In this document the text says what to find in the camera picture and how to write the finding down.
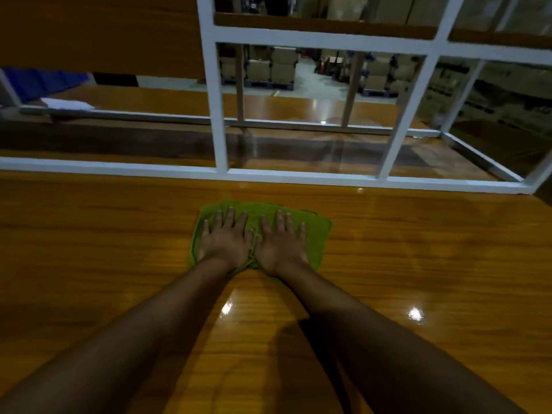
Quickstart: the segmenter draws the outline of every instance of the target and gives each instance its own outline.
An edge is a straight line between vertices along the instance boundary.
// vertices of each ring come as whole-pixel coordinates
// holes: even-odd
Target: forearm
[[[200,262],[106,329],[40,368],[0,400],[0,411],[107,411],[128,382],[153,365],[163,343],[194,316],[198,302],[220,288],[228,271],[221,260]]]
[[[306,264],[289,265],[280,274],[376,413],[523,412],[450,355]]]

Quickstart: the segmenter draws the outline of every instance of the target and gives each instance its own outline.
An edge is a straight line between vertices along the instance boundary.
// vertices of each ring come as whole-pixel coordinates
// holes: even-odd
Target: gray floor
[[[244,94],[257,96],[300,97],[303,99],[345,100],[348,84],[339,83],[329,76],[314,73],[315,63],[311,59],[300,58],[295,68],[295,87],[289,90],[269,90],[266,88],[244,88]],[[207,91],[205,84],[188,78],[164,78],[157,76],[137,76],[140,87],[168,90]],[[236,93],[236,87],[223,85],[223,93]],[[357,94],[355,101],[371,103],[395,103],[396,99],[383,97],[363,97]]]

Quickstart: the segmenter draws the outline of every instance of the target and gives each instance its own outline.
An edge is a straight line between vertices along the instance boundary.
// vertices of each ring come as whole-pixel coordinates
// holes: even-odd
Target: blue object
[[[88,81],[86,73],[14,67],[5,67],[3,70],[23,103],[77,87]]]

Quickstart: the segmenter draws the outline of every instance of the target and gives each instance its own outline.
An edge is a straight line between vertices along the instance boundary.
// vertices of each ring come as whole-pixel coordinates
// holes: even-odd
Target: microfiber towel
[[[322,255],[324,253],[324,246],[328,239],[329,230],[332,228],[332,221],[324,218],[323,216],[316,215],[309,211],[298,211],[295,209],[284,208],[283,206],[273,205],[269,203],[240,203],[234,200],[223,200],[218,203],[204,206],[199,211],[199,218],[195,224],[195,229],[190,246],[189,262],[190,266],[193,266],[197,262],[197,255],[199,246],[201,243],[201,237],[203,232],[203,221],[209,220],[211,229],[214,225],[215,216],[218,210],[223,211],[223,221],[228,213],[228,208],[233,206],[236,211],[236,218],[242,213],[247,212],[249,217],[247,218],[246,230],[252,229],[253,235],[261,234],[262,229],[260,225],[260,216],[265,215],[268,221],[271,223],[272,230],[275,230],[276,225],[276,211],[281,209],[283,213],[290,213],[295,224],[295,229],[299,229],[301,222],[305,222],[307,230],[307,254],[308,263],[311,267],[318,271],[320,263],[322,261]],[[249,260],[243,266],[238,268],[236,272],[242,271],[246,268],[258,269],[259,263],[253,257],[253,250],[250,252]]]

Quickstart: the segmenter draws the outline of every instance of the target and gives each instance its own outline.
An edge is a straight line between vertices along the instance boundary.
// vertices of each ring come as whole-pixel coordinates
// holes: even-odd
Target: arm
[[[285,282],[320,327],[376,413],[524,412],[444,351],[319,276],[308,265],[305,226],[291,216],[277,231],[263,219],[255,250],[263,271]]]
[[[210,232],[205,221],[200,262],[156,295],[114,320],[107,328],[38,369],[0,400],[2,413],[103,413],[114,410],[132,382],[151,367],[166,341],[197,317],[194,310],[209,293],[220,291],[226,274],[240,267],[252,247],[244,235],[247,215],[234,223],[217,214]]]

